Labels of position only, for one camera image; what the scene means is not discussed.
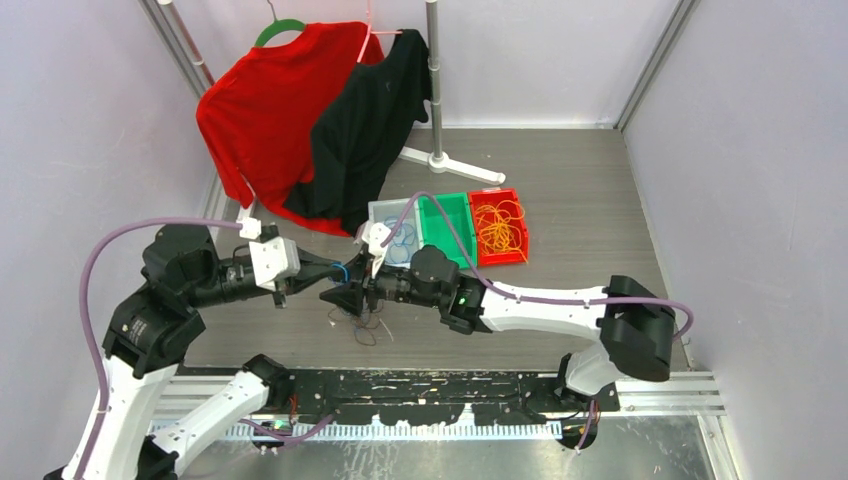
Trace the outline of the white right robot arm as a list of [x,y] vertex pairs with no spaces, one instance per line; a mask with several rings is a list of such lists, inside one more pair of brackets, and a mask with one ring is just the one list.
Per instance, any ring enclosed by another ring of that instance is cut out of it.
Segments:
[[582,409],[623,378],[660,383],[670,377],[673,309],[627,276],[587,289],[517,287],[464,274],[432,245],[406,267],[381,265],[362,251],[344,271],[342,284],[320,298],[352,316],[395,302],[435,309],[442,324],[465,335],[527,330],[591,341],[561,365],[555,396],[567,410]]

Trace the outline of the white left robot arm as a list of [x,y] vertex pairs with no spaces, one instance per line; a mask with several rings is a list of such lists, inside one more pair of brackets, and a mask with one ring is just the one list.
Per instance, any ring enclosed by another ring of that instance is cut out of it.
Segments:
[[115,309],[104,340],[100,389],[84,437],[55,479],[176,479],[231,426],[292,408],[295,381],[265,355],[246,362],[212,397],[170,427],[149,427],[167,384],[204,331],[201,310],[269,295],[277,307],[342,266],[261,227],[246,254],[217,255],[207,226],[166,224],[144,250],[143,285]]

